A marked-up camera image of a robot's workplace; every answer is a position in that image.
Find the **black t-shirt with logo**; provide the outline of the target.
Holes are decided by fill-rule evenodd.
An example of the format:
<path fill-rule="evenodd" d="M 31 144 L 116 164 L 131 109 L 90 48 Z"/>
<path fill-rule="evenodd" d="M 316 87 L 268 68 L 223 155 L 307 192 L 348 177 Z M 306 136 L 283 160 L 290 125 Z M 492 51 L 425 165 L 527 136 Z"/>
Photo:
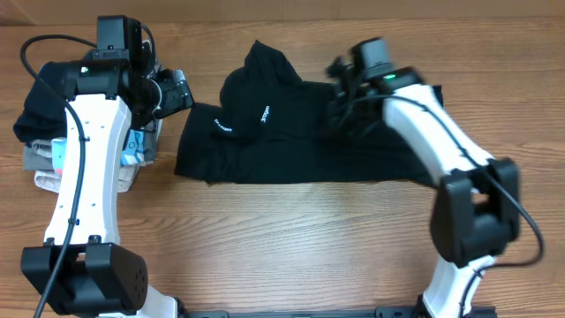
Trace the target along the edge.
<path fill-rule="evenodd" d="M 175 174 L 209 184 L 433 181 L 401 136 L 379 119 L 334 128 L 336 89 L 299 77 L 279 50 L 255 42 L 224 81 L 220 106 L 194 105 Z"/>

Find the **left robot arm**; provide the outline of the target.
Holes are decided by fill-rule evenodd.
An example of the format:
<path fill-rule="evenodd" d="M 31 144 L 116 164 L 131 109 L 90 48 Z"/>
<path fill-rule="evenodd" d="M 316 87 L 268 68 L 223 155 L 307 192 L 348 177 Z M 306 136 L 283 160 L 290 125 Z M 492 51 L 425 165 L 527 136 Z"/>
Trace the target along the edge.
<path fill-rule="evenodd" d="M 124 60 L 45 64 L 34 91 L 64 113 L 62 182 L 40 246 L 20 268 L 40 307 L 78 317 L 182 317 L 180 299 L 157 291 L 147 264 L 120 244 L 117 185 L 132 125 L 147 125 L 193 105 L 185 75 L 144 74 Z"/>

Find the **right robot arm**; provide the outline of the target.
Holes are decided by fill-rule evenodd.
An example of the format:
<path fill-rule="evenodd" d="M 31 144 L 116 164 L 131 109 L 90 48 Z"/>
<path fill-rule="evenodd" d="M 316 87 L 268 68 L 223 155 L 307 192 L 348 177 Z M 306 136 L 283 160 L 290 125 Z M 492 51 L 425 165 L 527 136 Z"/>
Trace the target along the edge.
<path fill-rule="evenodd" d="M 365 136 L 377 126 L 396 133 L 426 169 L 436 190 L 430 220 L 439 255 L 413 307 L 379 307 L 378 317 L 495 317 L 472 298 L 497 258 L 520 234 L 519 172 L 478 146 L 441 105 L 438 91 L 412 67 L 386 57 L 337 57 L 327 74 L 337 97 L 328 106 L 334 136 Z"/>

